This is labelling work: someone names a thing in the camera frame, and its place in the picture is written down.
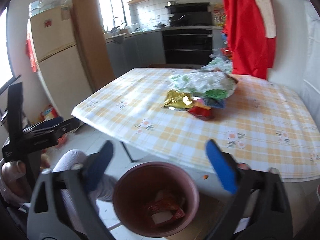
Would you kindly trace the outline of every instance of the white tile backsplash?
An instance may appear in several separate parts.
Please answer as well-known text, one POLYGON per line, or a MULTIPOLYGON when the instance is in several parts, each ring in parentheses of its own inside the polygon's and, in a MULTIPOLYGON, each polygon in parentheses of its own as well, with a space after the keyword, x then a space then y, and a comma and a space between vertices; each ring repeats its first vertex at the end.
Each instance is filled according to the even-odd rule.
POLYGON ((169 24, 168 10, 164 8, 169 1, 177 1, 178 3, 223 3, 222 0, 147 0, 129 6, 130 14, 133 12, 131 15, 132 23, 138 23, 141 28, 146 28, 148 25, 154 26, 159 22, 169 24))

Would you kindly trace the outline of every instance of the blue gripper pad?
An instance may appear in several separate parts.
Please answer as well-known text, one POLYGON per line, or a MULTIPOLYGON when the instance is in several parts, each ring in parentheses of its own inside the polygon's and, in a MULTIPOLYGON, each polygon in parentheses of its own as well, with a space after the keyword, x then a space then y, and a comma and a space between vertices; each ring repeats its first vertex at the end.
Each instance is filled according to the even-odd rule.
POLYGON ((100 179, 113 157, 113 144, 106 141, 98 153, 90 155, 84 163, 84 190, 89 193, 96 190, 100 179))
POLYGON ((221 152, 214 140, 209 140, 207 142, 205 150, 207 157, 216 171, 224 189, 229 191, 231 194, 235 194, 238 190, 235 170, 236 162, 229 154, 221 152))

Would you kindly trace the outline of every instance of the window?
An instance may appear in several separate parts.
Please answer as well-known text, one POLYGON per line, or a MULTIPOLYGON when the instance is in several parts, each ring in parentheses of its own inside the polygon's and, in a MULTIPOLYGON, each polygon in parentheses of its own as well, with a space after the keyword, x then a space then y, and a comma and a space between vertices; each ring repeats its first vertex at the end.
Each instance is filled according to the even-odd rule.
POLYGON ((0 90, 13 78, 7 50, 6 21, 7 8, 0 15, 0 90))
POLYGON ((99 0, 99 3, 105 31, 127 22, 122 0, 99 0))

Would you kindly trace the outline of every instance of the tablecloth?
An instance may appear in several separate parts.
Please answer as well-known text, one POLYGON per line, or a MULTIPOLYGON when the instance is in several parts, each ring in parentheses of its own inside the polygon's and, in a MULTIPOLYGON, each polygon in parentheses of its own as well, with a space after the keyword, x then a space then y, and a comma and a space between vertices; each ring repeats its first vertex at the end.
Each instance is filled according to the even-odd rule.
POLYGON ((136 68, 73 109, 72 115, 124 143, 178 164, 213 172, 204 151, 214 139, 221 150, 252 169, 274 167, 285 182, 320 177, 320 133, 299 96, 248 75, 225 109, 202 121, 162 108, 168 77, 187 69, 136 68))

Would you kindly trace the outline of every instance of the freezer door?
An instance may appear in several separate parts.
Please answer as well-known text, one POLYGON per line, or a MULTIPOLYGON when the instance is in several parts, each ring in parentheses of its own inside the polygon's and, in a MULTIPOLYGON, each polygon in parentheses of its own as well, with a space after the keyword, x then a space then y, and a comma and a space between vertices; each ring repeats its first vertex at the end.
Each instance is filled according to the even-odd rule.
POLYGON ((71 118, 73 108, 92 95, 76 46, 39 63, 38 75, 49 100, 64 120, 71 118))
POLYGON ((76 44, 68 7, 56 7, 30 18, 33 47, 38 62, 76 44))

